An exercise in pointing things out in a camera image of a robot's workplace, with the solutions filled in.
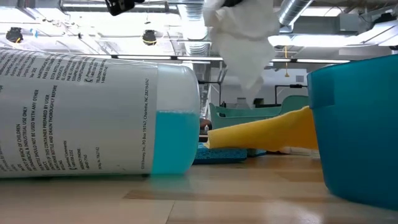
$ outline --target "bottle label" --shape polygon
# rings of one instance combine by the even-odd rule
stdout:
[[[157,65],[0,48],[0,177],[148,174]]]

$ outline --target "teal bucket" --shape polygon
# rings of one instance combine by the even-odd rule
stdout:
[[[398,210],[398,55],[308,74],[310,107],[330,192]]]

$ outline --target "white bottle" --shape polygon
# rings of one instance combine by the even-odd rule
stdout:
[[[0,48],[0,105],[0,177],[182,173],[197,149],[187,67]]]

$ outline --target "white cloth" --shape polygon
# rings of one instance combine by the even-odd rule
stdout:
[[[253,103],[263,80],[264,67],[275,57],[268,37],[278,35],[279,21],[273,0],[244,0],[221,7],[224,0],[206,0],[203,18],[211,41],[228,66],[226,75],[239,78],[248,105]]]

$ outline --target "wooden floor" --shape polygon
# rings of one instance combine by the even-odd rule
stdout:
[[[398,223],[398,212],[330,195],[320,161],[264,156],[185,176],[0,182],[1,224]]]

